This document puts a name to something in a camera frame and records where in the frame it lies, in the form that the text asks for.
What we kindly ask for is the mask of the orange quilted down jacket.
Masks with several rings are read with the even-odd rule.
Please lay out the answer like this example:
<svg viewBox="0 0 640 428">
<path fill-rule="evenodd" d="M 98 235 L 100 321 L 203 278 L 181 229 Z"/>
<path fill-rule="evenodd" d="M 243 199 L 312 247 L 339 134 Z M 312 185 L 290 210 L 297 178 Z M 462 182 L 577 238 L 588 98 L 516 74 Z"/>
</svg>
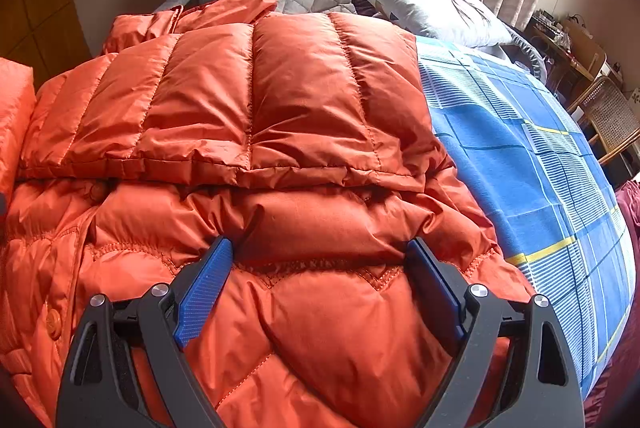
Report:
<svg viewBox="0 0 640 428">
<path fill-rule="evenodd" d="M 230 427 L 418 419 L 450 359 L 405 274 L 415 237 L 532 296 L 434 136 L 416 39 L 274 6 L 126 16 L 41 86 L 2 61 L 1 364 L 43 425 L 90 298 L 139 297 L 218 237 L 233 267 L 186 359 Z"/>
</svg>

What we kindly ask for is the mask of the blue plaid bed sheet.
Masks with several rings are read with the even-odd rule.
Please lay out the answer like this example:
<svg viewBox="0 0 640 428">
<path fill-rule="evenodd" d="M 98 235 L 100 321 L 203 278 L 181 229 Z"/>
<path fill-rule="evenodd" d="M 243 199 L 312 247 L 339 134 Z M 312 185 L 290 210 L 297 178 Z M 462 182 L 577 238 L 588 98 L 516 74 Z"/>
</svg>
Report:
<svg viewBox="0 0 640 428">
<path fill-rule="evenodd" d="M 509 61 L 421 37 L 436 137 L 504 257 L 558 316 L 582 392 L 604 371 L 636 281 L 612 185 L 561 103 Z"/>
</svg>

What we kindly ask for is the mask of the cluttered wooden side table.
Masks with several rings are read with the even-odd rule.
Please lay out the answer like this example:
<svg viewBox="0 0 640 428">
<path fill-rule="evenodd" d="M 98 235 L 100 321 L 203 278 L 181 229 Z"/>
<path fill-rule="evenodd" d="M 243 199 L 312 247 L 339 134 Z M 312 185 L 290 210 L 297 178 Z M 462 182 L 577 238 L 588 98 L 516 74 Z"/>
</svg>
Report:
<svg viewBox="0 0 640 428">
<path fill-rule="evenodd" d="M 567 100 L 577 98 L 599 76 L 608 76 L 623 88 L 620 69 L 608 61 L 579 16 L 558 20 L 538 9 L 526 25 L 525 36 L 544 58 L 548 87 Z"/>
</svg>

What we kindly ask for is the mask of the white printed pillow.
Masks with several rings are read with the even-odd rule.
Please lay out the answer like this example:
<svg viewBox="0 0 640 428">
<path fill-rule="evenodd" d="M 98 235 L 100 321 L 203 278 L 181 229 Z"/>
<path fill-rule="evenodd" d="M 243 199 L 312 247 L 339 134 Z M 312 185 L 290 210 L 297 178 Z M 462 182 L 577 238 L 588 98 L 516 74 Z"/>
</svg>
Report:
<svg viewBox="0 0 640 428">
<path fill-rule="evenodd" d="M 388 20 L 420 36 L 470 48 L 506 45 L 510 29 L 479 0 L 367 0 Z"/>
</svg>

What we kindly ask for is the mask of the wooden rattan chair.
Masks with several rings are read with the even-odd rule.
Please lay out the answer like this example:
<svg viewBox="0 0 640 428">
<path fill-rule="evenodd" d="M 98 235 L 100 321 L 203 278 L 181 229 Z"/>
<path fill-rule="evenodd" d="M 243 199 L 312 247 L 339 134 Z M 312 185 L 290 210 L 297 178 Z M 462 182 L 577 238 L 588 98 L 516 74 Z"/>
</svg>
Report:
<svg viewBox="0 0 640 428">
<path fill-rule="evenodd" d="M 576 109 L 582 110 L 584 118 L 596 132 L 589 143 L 602 144 L 604 155 L 598 159 L 601 166 L 611 162 L 639 139 L 638 117 L 609 76 L 597 77 L 566 110 L 572 114 Z"/>
</svg>

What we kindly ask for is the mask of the maroon cloth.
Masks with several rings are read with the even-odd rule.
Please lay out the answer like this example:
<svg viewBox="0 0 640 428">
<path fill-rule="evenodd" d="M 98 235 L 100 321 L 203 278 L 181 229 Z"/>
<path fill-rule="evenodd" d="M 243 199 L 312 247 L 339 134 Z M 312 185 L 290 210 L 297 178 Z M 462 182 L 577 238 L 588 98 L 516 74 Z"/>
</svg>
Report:
<svg viewBox="0 0 640 428">
<path fill-rule="evenodd" d="M 587 427 L 597 427 L 620 411 L 620 402 L 630 396 L 639 382 L 639 182 L 628 180 L 615 191 L 631 243 L 631 261 L 636 281 L 632 285 L 624 325 L 614 348 L 608 350 L 608 363 L 597 384 L 585 400 Z"/>
</svg>

